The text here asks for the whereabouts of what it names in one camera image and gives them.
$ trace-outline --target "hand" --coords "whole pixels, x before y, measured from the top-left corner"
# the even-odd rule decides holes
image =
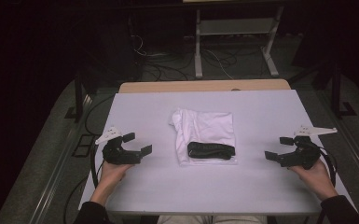
[[[292,166],[288,169],[296,172],[321,201],[338,195],[330,181],[327,169],[320,159],[310,170],[305,170],[302,166]]]
[[[132,164],[115,165],[104,161],[100,182],[92,194],[90,201],[105,206],[106,200],[112,194],[115,186],[132,166]]]

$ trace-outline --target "wrist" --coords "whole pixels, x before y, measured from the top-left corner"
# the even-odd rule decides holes
[[[95,191],[92,193],[90,201],[94,203],[98,203],[102,206],[106,205],[107,198],[112,193],[112,189],[107,188],[105,186],[98,185]]]
[[[329,198],[333,198],[333,197],[338,196],[338,193],[337,193],[336,189],[332,188],[332,189],[329,189],[329,190],[327,190],[327,191],[321,193],[321,194],[318,195],[318,196],[319,196],[319,199],[320,199],[321,201],[324,201],[324,200],[326,200],[326,199],[329,199]]]

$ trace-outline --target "person's lap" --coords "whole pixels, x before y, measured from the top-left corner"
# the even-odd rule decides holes
[[[267,224],[264,216],[160,216],[158,224]]]

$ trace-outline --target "white cloth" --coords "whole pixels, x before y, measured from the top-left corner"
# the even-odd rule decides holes
[[[180,165],[237,164],[232,157],[222,159],[194,159],[188,157],[190,142],[218,143],[235,147],[232,114],[221,112],[199,112],[178,108],[173,112],[172,125],[177,131],[176,152]]]

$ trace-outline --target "gray carpet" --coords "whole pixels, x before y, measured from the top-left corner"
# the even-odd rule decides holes
[[[240,45],[235,41],[230,42],[231,40],[222,40],[218,45],[205,40],[202,47],[212,50],[219,58],[228,57],[228,62],[222,66],[235,79],[270,78],[259,52],[260,44],[264,43],[266,37],[241,38]],[[271,55],[281,78],[288,79],[302,70],[290,65],[300,41],[299,36],[277,37]],[[232,54],[237,49],[241,51],[236,57],[229,57],[227,52]],[[229,79],[220,64],[213,61],[213,57],[203,52],[203,79]],[[174,60],[169,62],[162,62],[166,61],[164,58],[151,60],[151,64],[145,67],[142,81],[184,80],[182,73],[188,74],[188,79],[194,79],[192,53],[172,59]],[[153,63],[181,68],[182,73],[169,69],[160,72]],[[339,176],[359,211],[358,154],[352,151],[354,147],[359,149],[359,90],[350,80],[343,78],[341,100],[349,102],[357,116],[337,119],[329,109],[330,88],[315,91],[311,87],[313,77],[314,74],[310,74],[302,78],[292,89],[297,90],[314,126],[338,127],[338,134],[321,136],[321,140],[324,147],[337,158]],[[18,181],[7,197],[0,213],[0,223],[63,223],[64,214],[67,223],[73,222],[84,187],[81,180],[90,171],[90,157],[77,158],[73,157],[72,153],[81,135],[88,133],[86,123],[89,132],[101,133],[115,92],[116,89],[101,89],[97,94],[90,95],[85,101],[85,114],[79,123],[64,118],[67,109],[75,106],[74,84],[71,83],[62,92],[24,164]],[[78,153],[86,151],[81,147]],[[139,217],[126,217],[124,220],[126,223],[139,223]],[[277,220],[279,224],[302,223],[304,217],[277,217]],[[309,223],[315,223],[315,220],[316,217],[311,217]]]

